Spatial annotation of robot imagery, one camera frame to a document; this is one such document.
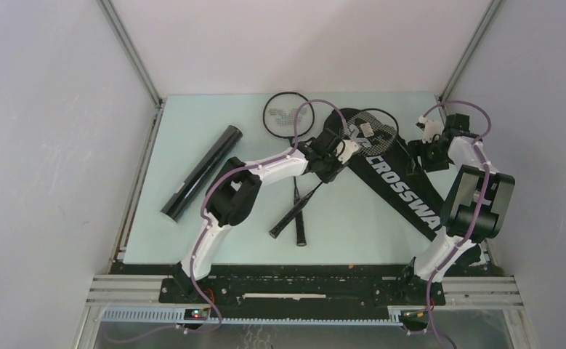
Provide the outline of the black racket bag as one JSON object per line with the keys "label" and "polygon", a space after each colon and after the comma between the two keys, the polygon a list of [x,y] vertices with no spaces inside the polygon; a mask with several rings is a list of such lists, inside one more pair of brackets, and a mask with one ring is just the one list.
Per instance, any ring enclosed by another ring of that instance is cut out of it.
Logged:
{"label": "black racket bag", "polygon": [[[332,111],[324,129],[344,135],[341,120],[352,116],[355,108]],[[406,141],[398,135],[393,146],[381,155],[361,156],[356,153],[348,167],[372,191],[384,199],[428,240],[433,241],[441,229],[440,210],[443,198],[419,164],[411,158]]]}

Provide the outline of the black racket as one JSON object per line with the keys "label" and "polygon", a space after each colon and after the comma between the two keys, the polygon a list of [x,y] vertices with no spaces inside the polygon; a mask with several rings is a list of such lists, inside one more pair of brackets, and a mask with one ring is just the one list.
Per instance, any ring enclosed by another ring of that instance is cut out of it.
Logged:
{"label": "black racket", "polygon": [[[294,116],[298,107],[308,99],[298,92],[279,92],[273,95],[265,104],[262,112],[262,122],[265,129],[274,137],[286,139],[290,146],[294,144]],[[297,134],[301,137],[307,134],[315,122],[315,110],[311,104],[299,109],[297,117]],[[294,180],[294,205],[298,204],[301,196],[297,180]],[[294,218],[296,225],[296,245],[306,246],[303,212],[297,212]],[[284,227],[277,224],[269,230],[270,236],[277,238]]]}
{"label": "black racket", "polygon": [[[293,121],[283,121],[282,118],[264,116],[263,122],[270,134],[287,139],[290,144],[294,143],[291,134]],[[364,157],[386,153],[399,135],[399,125],[394,116],[378,108],[353,109],[351,118],[347,120],[347,126],[352,136],[356,138],[359,154]],[[315,186],[306,196],[301,197],[297,181],[294,180],[294,206],[269,230],[270,236],[277,238],[283,229],[291,221],[294,221],[296,224],[296,245],[306,246],[302,210],[318,188],[318,186]]]}

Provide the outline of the black shuttlecock tube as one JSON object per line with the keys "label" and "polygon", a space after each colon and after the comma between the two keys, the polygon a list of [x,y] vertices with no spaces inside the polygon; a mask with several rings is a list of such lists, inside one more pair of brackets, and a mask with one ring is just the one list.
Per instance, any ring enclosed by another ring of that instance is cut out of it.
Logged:
{"label": "black shuttlecock tube", "polygon": [[229,125],[166,202],[160,213],[177,222],[242,136],[243,133],[239,128]]}

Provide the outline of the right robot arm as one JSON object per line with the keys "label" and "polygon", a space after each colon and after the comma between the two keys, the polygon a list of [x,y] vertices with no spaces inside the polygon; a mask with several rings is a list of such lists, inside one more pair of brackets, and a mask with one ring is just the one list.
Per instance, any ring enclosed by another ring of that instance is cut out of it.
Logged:
{"label": "right robot arm", "polygon": [[500,232],[515,179],[488,160],[483,137],[470,131],[469,116],[455,113],[444,124],[422,116],[423,137],[413,141],[413,155],[426,172],[452,164],[457,175],[440,210],[441,228],[429,246],[414,257],[398,279],[397,294],[405,303],[434,300],[448,270],[480,261],[480,244]]}

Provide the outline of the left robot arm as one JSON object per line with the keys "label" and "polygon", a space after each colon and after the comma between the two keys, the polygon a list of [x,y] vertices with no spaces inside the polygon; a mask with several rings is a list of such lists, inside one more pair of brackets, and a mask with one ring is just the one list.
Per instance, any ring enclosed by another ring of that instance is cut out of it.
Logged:
{"label": "left robot arm", "polygon": [[322,134],[258,161],[241,161],[236,157],[227,160],[206,192],[200,209],[201,231],[176,265],[176,293],[190,303],[202,298],[202,279],[210,274],[222,242],[232,228],[251,214],[263,187],[307,173],[317,175],[322,183],[331,182],[359,150],[355,138]]}

